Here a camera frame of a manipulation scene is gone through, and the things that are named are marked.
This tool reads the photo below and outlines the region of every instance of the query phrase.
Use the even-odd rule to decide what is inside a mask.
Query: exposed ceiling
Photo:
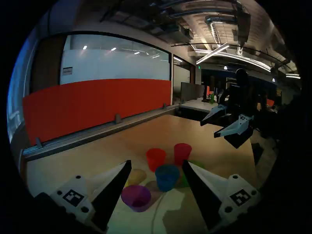
[[[244,46],[242,54],[244,57],[260,61],[270,67],[289,59],[279,70],[284,73],[296,71],[296,66],[291,61],[291,55],[278,30],[255,0],[89,0],[86,2],[92,5],[93,12],[102,13],[99,21],[111,20],[131,25],[172,45],[211,43],[194,45],[198,49],[211,50],[215,48],[217,39],[221,44],[227,42]],[[216,22],[212,24],[213,28],[207,23],[207,18],[214,20],[210,23]],[[244,41],[242,34],[246,32],[247,38]],[[226,52],[236,55],[238,53],[236,46],[231,46]],[[198,59],[202,57],[199,53],[193,55]]]

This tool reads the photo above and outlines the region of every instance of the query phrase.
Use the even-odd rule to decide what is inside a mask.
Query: frosted glass window
[[[60,84],[100,79],[169,80],[169,53],[117,37],[68,36]]]

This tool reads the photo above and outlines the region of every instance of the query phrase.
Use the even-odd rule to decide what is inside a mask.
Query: wooden table
[[[221,127],[172,115],[163,115],[133,128],[45,158],[28,162],[27,182],[32,195],[52,193],[73,176],[91,177],[130,159],[132,169],[146,173],[142,185],[155,187],[155,175],[145,153],[162,148],[173,163],[174,145],[188,143],[197,160],[213,173],[228,178],[239,174],[258,185],[250,141],[235,149],[223,138],[213,138]],[[135,213],[119,199],[108,223],[108,233],[206,233],[207,229],[190,188],[158,193],[159,199],[145,212]]]

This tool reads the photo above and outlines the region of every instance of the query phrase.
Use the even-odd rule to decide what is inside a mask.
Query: red cup
[[[185,143],[179,143],[174,146],[174,163],[181,166],[184,160],[188,160],[192,147]]]
[[[149,169],[155,172],[156,169],[165,163],[166,152],[162,149],[149,149],[146,152],[147,162],[149,164]]]

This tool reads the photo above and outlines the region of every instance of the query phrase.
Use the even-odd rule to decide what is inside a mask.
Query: ceiling
[[[216,43],[216,40],[205,18],[211,16],[235,19],[236,15],[233,12],[238,12],[241,8],[244,14],[250,15],[248,39],[241,43],[237,36],[239,23],[232,24],[225,21],[214,24],[220,43],[227,42],[236,46],[244,46],[244,57],[260,61],[270,67],[289,59],[289,62],[281,66],[279,70],[284,73],[296,71],[296,65],[291,61],[291,54],[285,47],[281,35],[265,10],[254,0],[240,0],[239,2],[236,0],[88,0],[86,3],[93,13],[101,13],[100,19],[97,19],[100,22],[110,20],[131,25],[172,45],[206,43],[194,46],[196,49],[209,50],[214,48],[213,43]],[[172,24],[189,29],[193,34],[193,39],[184,43],[175,41],[176,38],[172,37],[173,34],[168,33],[167,30],[168,25]],[[226,52],[236,54],[236,47],[231,46]],[[202,54],[194,53],[194,56],[199,59]]]

